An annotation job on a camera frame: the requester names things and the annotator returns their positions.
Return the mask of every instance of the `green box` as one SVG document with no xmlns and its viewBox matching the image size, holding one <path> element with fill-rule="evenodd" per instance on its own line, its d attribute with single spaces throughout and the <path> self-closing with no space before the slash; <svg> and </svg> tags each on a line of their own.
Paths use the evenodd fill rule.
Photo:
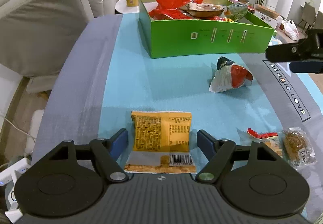
<svg viewBox="0 0 323 224">
<path fill-rule="evenodd" d="M 144 3 L 139 0 L 139 21 L 151 58 L 170 56 L 264 53 L 274 29 L 247 13 L 247 23 L 214 20 L 152 20 Z M 228 0 L 204 0 L 204 3 L 230 5 Z"/>
</svg>

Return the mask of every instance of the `white sofa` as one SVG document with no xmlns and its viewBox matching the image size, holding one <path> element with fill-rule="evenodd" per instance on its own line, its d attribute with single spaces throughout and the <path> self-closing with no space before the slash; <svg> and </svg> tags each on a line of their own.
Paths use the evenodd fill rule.
<svg viewBox="0 0 323 224">
<path fill-rule="evenodd" d="M 0 0 L 0 64 L 30 77 L 29 93 L 52 89 L 87 23 L 117 0 Z"/>
</svg>

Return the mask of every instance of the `white round table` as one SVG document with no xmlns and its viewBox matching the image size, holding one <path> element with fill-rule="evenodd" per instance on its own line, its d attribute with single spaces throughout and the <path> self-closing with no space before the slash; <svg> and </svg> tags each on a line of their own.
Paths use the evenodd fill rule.
<svg viewBox="0 0 323 224">
<path fill-rule="evenodd" d="M 127 6 L 127 0 L 119 0 L 116 3 L 115 9 L 116 9 L 116 11 L 118 11 L 121 14 L 130 14 L 130 13 L 138 13 L 139 12 L 138 6 L 133 6 L 133 7 Z"/>
</svg>

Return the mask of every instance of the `table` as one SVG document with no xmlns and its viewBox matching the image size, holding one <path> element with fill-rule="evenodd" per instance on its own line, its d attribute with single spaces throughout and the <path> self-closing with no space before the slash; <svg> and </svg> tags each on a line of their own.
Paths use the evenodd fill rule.
<svg viewBox="0 0 323 224">
<path fill-rule="evenodd" d="M 115 9 L 121 14 L 130 14 L 130 13 L 139 12 L 139 6 L 129 7 L 127 6 L 127 0 L 119 0 L 116 3 Z"/>
<path fill-rule="evenodd" d="M 121 127 L 129 131 L 131 149 L 131 110 L 191 111 L 190 146 L 197 170 L 206 159 L 194 140 L 199 129 L 242 143 L 248 127 L 268 132 L 298 126 L 309 134 L 319 161 L 301 171 L 311 187 L 306 210 L 313 222 L 323 205 L 323 95 L 309 75 L 291 73 L 288 63 L 271 66 L 264 54 L 221 54 L 246 66 L 255 79 L 251 87 L 210 93 L 209 82 L 221 55 L 150 59 L 137 22 L 137 14 L 125 14 L 88 24 L 53 88 L 32 163 L 64 139 L 84 144 L 109 138 Z M 275 70 L 285 78 L 284 84 Z M 298 105 L 289 98 L 285 84 Z"/>
</svg>

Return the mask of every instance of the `white cable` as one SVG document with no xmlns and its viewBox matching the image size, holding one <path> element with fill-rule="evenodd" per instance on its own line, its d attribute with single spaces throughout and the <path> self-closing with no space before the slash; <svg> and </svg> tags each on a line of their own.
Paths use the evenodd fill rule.
<svg viewBox="0 0 323 224">
<path fill-rule="evenodd" d="M 21 133 L 24 133 L 24 134 L 26 134 L 28 137 L 31 137 L 32 139 L 33 139 L 33 141 L 34 142 L 36 142 L 36 139 L 32 136 L 32 135 L 30 135 L 30 134 L 28 134 L 27 132 L 25 132 L 25 131 L 23 131 L 23 130 L 21 130 L 21 129 L 19 129 L 18 127 L 16 127 L 14 124 L 12 124 L 4 115 L 2 115 L 2 114 L 0 114 L 0 116 L 1 117 L 3 117 L 9 124 L 11 124 L 16 130 L 18 130 L 18 131 L 20 131 Z"/>
<path fill-rule="evenodd" d="M 7 166 L 9 163 L 4 163 L 4 164 L 2 164 L 1 166 L 0 166 L 0 169 L 2 169 L 2 167 L 4 167 L 4 166 Z"/>
</svg>

